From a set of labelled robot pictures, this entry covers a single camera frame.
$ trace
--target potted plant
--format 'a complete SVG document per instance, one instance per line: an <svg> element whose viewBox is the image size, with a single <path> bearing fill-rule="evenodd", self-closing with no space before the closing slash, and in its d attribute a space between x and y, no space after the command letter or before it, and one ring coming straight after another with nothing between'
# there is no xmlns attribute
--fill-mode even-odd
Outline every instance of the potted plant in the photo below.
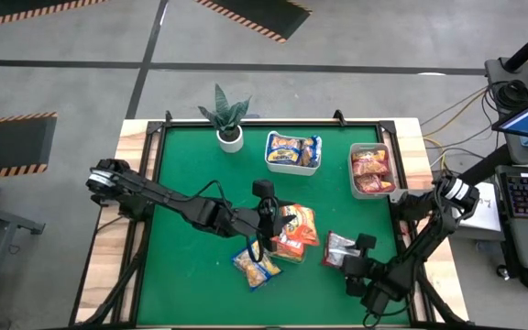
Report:
<svg viewBox="0 0 528 330"><path fill-rule="evenodd" d="M250 98L229 106L224 91L216 83L215 111L209 112L204 107L199 106L201 114L215 127L219 146L225 152L237 152L244 146L244 136L239 122L248 111Z"/></svg>

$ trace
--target black and orange hazard stripe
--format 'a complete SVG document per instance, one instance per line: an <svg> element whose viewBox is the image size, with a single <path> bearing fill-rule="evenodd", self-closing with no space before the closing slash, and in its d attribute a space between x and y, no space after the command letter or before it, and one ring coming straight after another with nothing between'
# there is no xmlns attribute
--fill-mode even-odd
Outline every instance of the black and orange hazard stripe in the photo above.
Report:
<svg viewBox="0 0 528 330"><path fill-rule="evenodd" d="M94 5L107 0L39 0L2 1L0 0L0 24L54 14L82 6Z"/></svg>
<svg viewBox="0 0 528 330"><path fill-rule="evenodd" d="M0 117L0 177L48 168L57 117L55 112Z"/></svg>
<svg viewBox="0 0 528 330"><path fill-rule="evenodd" d="M287 0L194 0L246 28L284 43L311 10Z"/></svg>

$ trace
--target green table surface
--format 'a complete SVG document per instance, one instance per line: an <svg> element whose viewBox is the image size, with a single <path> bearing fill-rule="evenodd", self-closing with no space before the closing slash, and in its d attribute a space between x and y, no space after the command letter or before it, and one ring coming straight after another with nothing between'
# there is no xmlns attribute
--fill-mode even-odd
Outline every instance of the green table surface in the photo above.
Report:
<svg viewBox="0 0 528 330"><path fill-rule="evenodd" d="M270 172L264 161L272 128L244 127L244 147L226 154L212 128L173 128L166 137L159 182L192 195L213 179L234 206L254 207L252 182L269 179L279 198L312 207L321 245L307 247L305 261L274 259L283 272L250 291L231 257L245 247L242 237L221 238L191 228L173 211L157 208L139 302L139 325L360 325L366 313L345 292L344 276L321 264L329 230L355 238L376 236L370 251L386 261L396 255L388 201L352 197L347 154L352 143L376 142L373 127L280 127L283 135L323 139L322 164L314 176ZM216 188L204 193L218 196ZM405 302L390 302L386 312ZM382 324L407 325L407 313Z"/></svg>

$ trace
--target yellow cable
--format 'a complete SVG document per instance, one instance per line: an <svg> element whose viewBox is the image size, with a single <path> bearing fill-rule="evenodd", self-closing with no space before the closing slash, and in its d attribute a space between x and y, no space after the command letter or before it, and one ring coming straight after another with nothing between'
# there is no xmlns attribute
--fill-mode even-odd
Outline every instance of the yellow cable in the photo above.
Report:
<svg viewBox="0 0 528 330"><path fill-rule="evenodd" d="M441 143L435 141L432 138L423 137L423 140L433 143L436 147L439 147L439 149L441 150L443 156L441 157L440 169L442 170L444 168L444 166L446 165L446 154L444 153L444 147L441 145Z"/></svg>
<svg viewBox="0 0 528 330"><path fill-rule="evenodd" d="M423 137L430 137L430 136L432 136L433 134L435 134L435 133L441 131L442 129L446 128L449 124L451 124L454 120L456 120L456 118L458 118L459 115L461 115L461 114L462 114L464 111L466 111L466 109L468 109L468 108L469 108L474 102L476 102L476 100L478 100L480 97L482 97L486 91L487 91L487 90L484 90L484 91L478 93L476 96L474 96L474 98L472 98L471 100L469 100L469 102L468 102L466 105L464 105L464 107L463 107L461 110L459 110L459 112L458 112L456 115L454 115L453 117L451 117L451 119L449 119L449 120L448 120L443 126L437 128L435 131L433 131L433 132L431 132L431 133L429 133L429 134L425 134L425 135L423 135Z"/></svg>

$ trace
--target floor mat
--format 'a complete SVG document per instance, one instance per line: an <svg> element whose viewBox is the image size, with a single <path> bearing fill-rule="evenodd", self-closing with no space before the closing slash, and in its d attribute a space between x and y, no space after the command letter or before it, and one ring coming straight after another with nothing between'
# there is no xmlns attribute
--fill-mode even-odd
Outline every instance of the floor mat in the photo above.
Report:
<svg viewBox="0 0 528 330"><path fill-rule="evenodd" d="M244 27L284 43L311 10L286 0L194 0Z"/></svg>
<svg viewBox="0 0 528 330"><path fill-rule="evenodd" d="M0 24L38 17L106 0L0 0Z"/></svg>

